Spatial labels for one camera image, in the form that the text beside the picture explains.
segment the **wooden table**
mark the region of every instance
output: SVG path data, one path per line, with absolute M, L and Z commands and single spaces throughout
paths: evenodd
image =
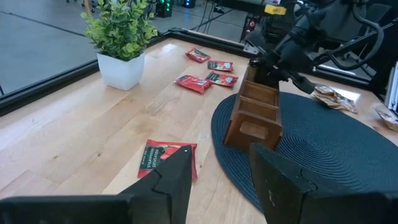
M 199 179 L 193 184 L 187 223 L 265 223 L 225 176 L 215 157 L 210 121 L 221 100 L 239 90 L 212 86 L 204 95 L 174 84 L 184 74 L 205 78 L 209 70 L 186 58 L 192 47 L 217 60 L 232 60 L 242 77 L 248 60 L 175 39 L 146 50 L 138 86 L 120 91 L 99 73 L 0 118 L 0 197 L 12 195 L 116 194 L 137 181 L 148 138 L 197 142 Z M 395 144 L 371 108 L 379 100 L 368 91 L 309 77 L 356 100 L 350 116 Z M 291 82 L 281 91 L 308 96 Z

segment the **floor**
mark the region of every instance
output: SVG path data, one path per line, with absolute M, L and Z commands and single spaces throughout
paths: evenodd
M 203 22 L 220 16 L 208 34 L 239 41 L 245 12 L 224 9 L 224 15 L 209 15 L 211 4 L 206 9 Z M 199 1 L 193 9 L 174 6 L 172 17 L 156 17 L 153 23 L 161 32 L 173 27 L 204 32 L 204 10 Z M 81 0 L 0 1 L 0 85 L 5 94 L 96 59 L 96 50 L 83 36 L 83 11 Z
M 209 74 L 206 65 L 181 57 L 192 47 L 232 60 L 233 75 L 239 77 L 235 86 L 213 85 L 203 95 L 177 86 L 174 80 L 184 74 Z M 0 198 L 116 194 L 138 181 L 147 139 L 195 142 L 198 180 L 192 185 L 187 223 L 266 223 L 225 176 L 211 139 L 213 112 L 239 90 L 247 64 L 247 58 L 168 39 L 146 50 L 145 72 L 132 90 L 106 86 L 96 73 L 1 117 Z M 354 100 L 359 113 L 347 115 L 398 144 L 396 133 L 369 110 L 380 103 L 373 93 L 307 78 Z M 292 82 L 282 82 L 280 90 L 310 97 Z

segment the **red snack packet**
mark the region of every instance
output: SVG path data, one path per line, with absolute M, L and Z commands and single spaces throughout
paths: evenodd
M 185 53 L 185 55 L 187 55 L 188 58 L 190 58 L 196 62 L 199 62 L 199 63 L 203 63 L 210 58 L 209 55 L 201 52 L 200 50 L 198 50 L 196 48 L 192 48 L 190 51 Z
M 215 72 L 210 72 L 210 74 L 206 77 L 206 79 L 210 80 L 211 82 L 217 85 L 228 86 L 228 87 L 233 87 L 236 81 L 238 80 L 237 77 L 234 77 L 232 75 L 217 74 Z
M 207 62 L 207 68 L 208 69 L 213 69 L 213 70 L 218 70 L 218 71 L 224 71 L 224 72 L 232 72 L 234 68 L 232 67 L 233 62 L 222 62 L 222 61 L 215 61 L 215 60 L 209 60 Z
M 195 150 L 197 144 L 183 142 L 159 142 L 147 140 L 144 155 L 142 155 L 141 164 L 139 166 L 138 178 L 145 177 L 150 171 L 155 169 L 161 162 L 175 153 L 182 146 L 192 147 L 192 179 L 197 180 L 198 174 L 195 166 Z
M 197 91 L 201 94 L 204 94 L 205 90 L 211 86 L 211 82 L 209 80 L 203 80 L 191 75 L 184 75 L 176 79 L 175 82 L 181 86 L 184 86 L 185 88 Z

